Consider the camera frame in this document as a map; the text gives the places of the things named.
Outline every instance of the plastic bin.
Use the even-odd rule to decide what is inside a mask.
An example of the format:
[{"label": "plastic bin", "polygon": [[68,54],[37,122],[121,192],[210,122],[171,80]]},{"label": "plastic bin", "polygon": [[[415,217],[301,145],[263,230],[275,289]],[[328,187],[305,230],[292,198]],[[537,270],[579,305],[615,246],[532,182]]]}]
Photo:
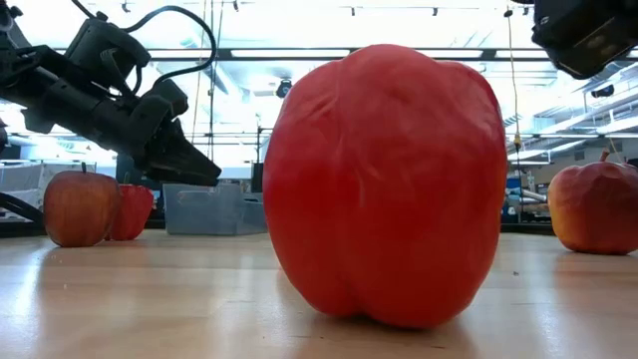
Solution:
[{"label": "plastic bin", "polygon": [[164,184],[168,234],[245,235],[265,233],[266,215],[258,196],[238,184],[216,187]]}]

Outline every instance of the wooden table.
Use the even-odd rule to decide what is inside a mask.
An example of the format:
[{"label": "wooden table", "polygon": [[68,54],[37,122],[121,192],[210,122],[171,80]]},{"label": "wooden table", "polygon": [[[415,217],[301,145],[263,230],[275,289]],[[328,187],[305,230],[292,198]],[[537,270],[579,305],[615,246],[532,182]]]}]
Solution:
[{"label": "wooden table", "polygon": [[504,234],[474,304],[436,330],[316,313],[266,235],[58,249],[0,240],[0,358],[637,358],[638,258]]}]

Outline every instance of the ceiling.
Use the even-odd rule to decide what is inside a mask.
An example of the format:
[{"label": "ceiling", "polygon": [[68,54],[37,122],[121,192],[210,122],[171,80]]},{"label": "ceiling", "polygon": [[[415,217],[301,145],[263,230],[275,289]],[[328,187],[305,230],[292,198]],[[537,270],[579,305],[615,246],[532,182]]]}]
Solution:
[{"label": "ceiling", "polygon": [[[103,11],[119,26],[130,26],[160,5],[179,5],[211,24],[221,49],[267,48],[357,48],[376,43],[394,43],[417,48],[501,48],[509,47],[509,24],[503,17],[502,0],[252,0],[204,2],[202,0],[84,0],[90,11]],[[80,28],[85,16],[71,0],[14,0],[11,5],[22,9],[18,23],[32,44],[46,44],[65,49]],[[511,45],[516,49],[537,49],[531,43],[533,10],[510,3]],[[150,50],[184,50],[210,48],[210,42],[190,19],[176,13],[160,14],[134,33]],[[604,84],[625,86],[624,94],[633,94],[627,72],[623,79],[612,75],[631,64],[610,70],[608,76],[593,81],[574,81],[558,73],[548,61],[515,62],[514,74],[518,92],[517,106],[512,86],[511,63],[468,61],[492,85],[499,102],[507,132],[514,130],[515,119],[524,133],[532,134],[551,126],[583,116],[586,112],[609,105],[611,98],[587,98],[590,90]],[[255,133],[257,127],[274,125],[281,100],[274,91],[281,79],[293,83],[324,61],[220,61],[216,69],[175,78],[189,95],[189,111],[181,117],[184,130],[194,142],[203,141],[210,131],[210,89],[212,73],[216,74],[212,120],[216,134]],[[160,75],[193,66],[195,61],[156,61],[144,71],[142,90],[148,89]],[[606,121],[600,115],[597,125]],[[557,130],[574,131],[576,125],[587,125],[589,119]],[[235,147],[224,151],[251,157],[245,151],[247,141],[231,136],[219,139]],[[525,139],[525,146],[544,145],[539,139]],[[244,162],[239,158],[233,162]]]}]

